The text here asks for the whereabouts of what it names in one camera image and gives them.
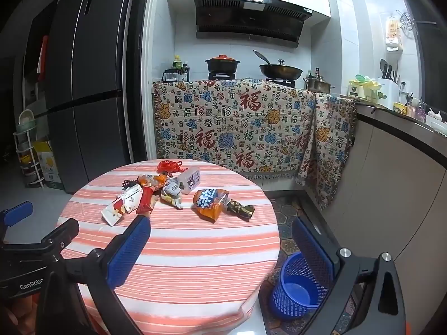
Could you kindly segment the black foam net sleeve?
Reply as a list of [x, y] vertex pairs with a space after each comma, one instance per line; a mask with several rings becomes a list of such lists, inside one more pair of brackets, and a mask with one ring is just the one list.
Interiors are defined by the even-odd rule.
[[138, 185], [138, 181], [137, 180], [127, 180], [127, 179], [125, 179], [124, 181], [123, 181], [123, 183], [122, 183], [122, 187], [123, 187], [123, 189], [125, 190], [125, 189], [127, 189], [127, 188], [131, 188], [131, 187], [133, 187], [134, 185]]

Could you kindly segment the silver white snack wrapper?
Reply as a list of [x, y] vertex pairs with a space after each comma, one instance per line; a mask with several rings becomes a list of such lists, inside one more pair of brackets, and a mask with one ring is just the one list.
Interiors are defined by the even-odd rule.
[[175, 178], [169, 178], [161, 189], [160, 198], [166, 204], [176, 208], [183, 209], [182, 207], [182, 190]]

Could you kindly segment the gold foil wrapper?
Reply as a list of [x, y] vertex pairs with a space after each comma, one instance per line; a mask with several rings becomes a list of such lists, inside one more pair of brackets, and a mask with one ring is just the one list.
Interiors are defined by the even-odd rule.
[[252, 205], [243, 205], [240, 202], [230, 199], [226, 204], [226, 211], [244, 220], [250, 220], [255, 212]]

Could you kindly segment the orange Fanta snack bag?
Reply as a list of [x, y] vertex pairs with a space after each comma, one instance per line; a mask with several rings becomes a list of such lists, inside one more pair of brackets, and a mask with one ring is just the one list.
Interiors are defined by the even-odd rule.
[[207, 188], [196, 191], [193, 209], [198, 216], [209, 222], [216, 222], [224, 209], [229, 192], [220, 188]]

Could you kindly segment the red plastic bag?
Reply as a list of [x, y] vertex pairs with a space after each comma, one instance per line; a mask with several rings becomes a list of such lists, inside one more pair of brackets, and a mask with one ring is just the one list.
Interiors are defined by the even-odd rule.
[[171, 176], [174, 173], [183, 173], [186, 168], [183, 167], [181, 160], [162, 160], [158, 163], [157, 173]]

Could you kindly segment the clear Kuromi plastic box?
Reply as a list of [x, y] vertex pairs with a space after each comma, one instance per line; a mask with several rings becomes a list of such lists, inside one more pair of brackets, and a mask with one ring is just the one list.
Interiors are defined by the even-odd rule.
[[189, 194], [200, 183], [200, 168], [192, 166], [177, 176], [178, 184], [183, 194]]

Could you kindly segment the red snack wrapper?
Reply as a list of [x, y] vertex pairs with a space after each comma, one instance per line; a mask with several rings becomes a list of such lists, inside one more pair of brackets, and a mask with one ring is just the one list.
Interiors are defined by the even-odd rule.
[[137, 215], [149, 215], [154, 209], [158, 197], [154, 195], [154, 189], [150, 186], [145, 186], [142, 190], [142, 196], [139, 205], [136, 209]]

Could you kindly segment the orange white plastic bag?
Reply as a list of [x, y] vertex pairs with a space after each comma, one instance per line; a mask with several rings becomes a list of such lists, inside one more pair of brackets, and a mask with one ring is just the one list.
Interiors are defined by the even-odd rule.
[[164, 174], [144, 175], [137, 177], [137, 181], [142, 188], [149, 187], [153, 191], [161, 190], [167, 179], [169, 179], [169, 177]]

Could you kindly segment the yellow cardboard box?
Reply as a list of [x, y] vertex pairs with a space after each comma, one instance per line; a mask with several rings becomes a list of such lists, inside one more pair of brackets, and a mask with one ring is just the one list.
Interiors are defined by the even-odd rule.
[[55, 157], [49, 142], [36, 141], [33, 143], [35, 152], [39, 160], [39, 164], [49, 188], [64, 190], [64, 186], [59, 175]]

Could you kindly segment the white storage rack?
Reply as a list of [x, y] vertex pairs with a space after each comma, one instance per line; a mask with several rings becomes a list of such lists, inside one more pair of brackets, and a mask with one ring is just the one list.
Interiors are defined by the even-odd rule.
[[16, 131], [13, 136], [20, 171], [24, 177], [25, 186], [29, 188], [42, 188], [45, 180], [33, 145], [35, 143], [36, 128], [33, 111], [30, 109], [23, 110], [18, 117]]

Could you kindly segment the striped orange white tablecloth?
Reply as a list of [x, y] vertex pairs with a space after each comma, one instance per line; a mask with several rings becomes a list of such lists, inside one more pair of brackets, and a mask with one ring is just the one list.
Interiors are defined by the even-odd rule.
[[197, 167], [200, 188], [224, 189], [255, 212], [249, 221], [221, 214], [209, 222], [191, 194], [182, 209], [155, 204], [149, 241], [116, 290], [144, 334], [234, 334], [262, 325], [258, 294], [280, 252], [274, 208], [247, 178], [209, 162]]

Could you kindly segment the dark grey refrigerator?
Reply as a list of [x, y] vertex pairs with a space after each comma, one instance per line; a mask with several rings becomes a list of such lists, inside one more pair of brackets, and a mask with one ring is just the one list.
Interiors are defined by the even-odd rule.
[[65, 191], [133, 159], [125, 88], [132, 0], [59, 0], [48, 38], [50, 143]]

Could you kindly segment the patterned fu character blanket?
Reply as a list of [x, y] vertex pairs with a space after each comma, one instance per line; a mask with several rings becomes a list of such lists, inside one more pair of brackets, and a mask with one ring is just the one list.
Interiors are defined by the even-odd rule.
[[152, 98], [160, 158], [291, 177], [319, 207], [333, 202], [355, 132], [352, 100], [254, 79], [156, 82]]

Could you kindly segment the oil bottles on rack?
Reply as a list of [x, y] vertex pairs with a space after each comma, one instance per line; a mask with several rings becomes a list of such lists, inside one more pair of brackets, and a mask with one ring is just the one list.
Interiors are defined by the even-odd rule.
[[190, 68], [187, 62], [182, 62], [179, 55], [174, 56], [172, 67], [162, 74], [162, 82], [188, 82]]

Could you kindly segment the black range hood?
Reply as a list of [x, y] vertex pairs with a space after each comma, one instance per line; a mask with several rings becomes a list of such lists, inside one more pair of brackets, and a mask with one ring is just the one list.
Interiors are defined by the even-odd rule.
[[196, 37], [243, 39], [296, 49], [313, 11], [281, 0], [193, 0]]

